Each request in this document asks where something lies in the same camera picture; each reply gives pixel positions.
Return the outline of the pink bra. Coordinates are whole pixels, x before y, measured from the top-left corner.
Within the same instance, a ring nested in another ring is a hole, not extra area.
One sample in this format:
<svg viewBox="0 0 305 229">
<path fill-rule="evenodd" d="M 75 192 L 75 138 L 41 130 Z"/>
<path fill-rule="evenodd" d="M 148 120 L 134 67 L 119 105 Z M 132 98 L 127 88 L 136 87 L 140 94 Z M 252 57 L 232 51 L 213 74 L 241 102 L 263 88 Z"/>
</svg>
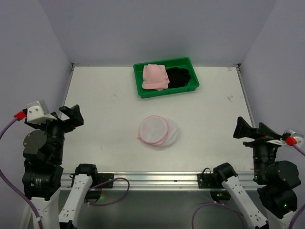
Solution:
<svg viewBox="0 0 305 229">
<path fill-rule="evenodd" d="M 170 82 L 165 66 L 158 64 L 144 66 L 142 79 L 142 88 L 145 90 L 164 90 Z"/>
</svg>

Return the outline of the black bra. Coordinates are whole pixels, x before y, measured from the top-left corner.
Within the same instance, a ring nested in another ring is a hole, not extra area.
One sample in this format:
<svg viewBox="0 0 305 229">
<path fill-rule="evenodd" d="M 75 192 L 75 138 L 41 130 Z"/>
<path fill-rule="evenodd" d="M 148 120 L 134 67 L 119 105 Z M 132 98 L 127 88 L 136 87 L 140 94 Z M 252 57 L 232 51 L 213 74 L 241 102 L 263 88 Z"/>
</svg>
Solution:
<svg viewBox="0 0 305 229">
<path fill-rule="evenodd" d="M 173 67 L 166 70 L 169 79 L 169 88 L 180 88 L 186 86 L 191 76 L 185 68 Z"/>
</svg>

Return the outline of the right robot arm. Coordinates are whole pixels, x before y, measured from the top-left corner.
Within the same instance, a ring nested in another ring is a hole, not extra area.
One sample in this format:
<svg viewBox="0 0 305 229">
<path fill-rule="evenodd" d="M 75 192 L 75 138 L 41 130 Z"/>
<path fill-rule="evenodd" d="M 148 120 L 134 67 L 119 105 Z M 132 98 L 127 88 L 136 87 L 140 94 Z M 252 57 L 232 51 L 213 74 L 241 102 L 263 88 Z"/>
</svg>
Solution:
<svg viewBox="0 0 305 229">
<path fill-rule="evenodd" d="M 245 147 L 253 150 L 253 181 L 259 185 L 257 192 L 267 215 L 263 215 L 244 190 L 238 174 L 229 163 L 213 169 L 216 183 L 231 195 L 251 229 L 290 229 L 299 215 L 294 188 L 301 185 L 297 165 L 287 160 L 276 161 L 279 147 L 299 150 L 304 134 L 286 130 L 277 134 L 265 124 L 251 127 L 242 117 L 237 118 L 233 134 L 236 139 L 250 138 Z"/>
</svg>

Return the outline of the white pink mesh laundry bag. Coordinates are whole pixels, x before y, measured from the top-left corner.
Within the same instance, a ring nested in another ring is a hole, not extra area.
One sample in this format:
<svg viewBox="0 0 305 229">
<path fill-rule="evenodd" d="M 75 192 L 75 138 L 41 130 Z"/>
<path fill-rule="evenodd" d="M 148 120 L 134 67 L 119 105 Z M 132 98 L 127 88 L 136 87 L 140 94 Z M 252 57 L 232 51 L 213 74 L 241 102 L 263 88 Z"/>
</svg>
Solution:
<svg viewBox="0 0 305 229">
<path fill-rule="evenodd" d="M 179 133 L 179 126 L 171 119 L 151 115 L 141 122 L 138 139 L 150 146 L 166 148 L 177 141 Z"/>
</svg>

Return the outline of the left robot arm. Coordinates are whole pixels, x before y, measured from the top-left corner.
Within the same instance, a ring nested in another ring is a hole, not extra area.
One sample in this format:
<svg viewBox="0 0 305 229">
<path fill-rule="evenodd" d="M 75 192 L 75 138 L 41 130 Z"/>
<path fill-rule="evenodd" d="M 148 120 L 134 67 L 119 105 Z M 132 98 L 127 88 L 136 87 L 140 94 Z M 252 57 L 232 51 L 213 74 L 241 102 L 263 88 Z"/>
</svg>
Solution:
<svg viewBox="0 0 305 229">
<path fill-rule="evenodd" d="M 59 210 L 62 158 L 65 134 L 84 124 L 79 105 L 59 110 L 67 116 L 61 120 L 39 102 L 27 107 L 25 124 L 34 128 L 23 141 L 25 173 L 24 195 L 30 201 L 40 229 L 75 229 L 89 188 L 97 182 L 94 164 L 79 164 L 72 176 L 72 188 L 62 210 Z"/>
</svg>

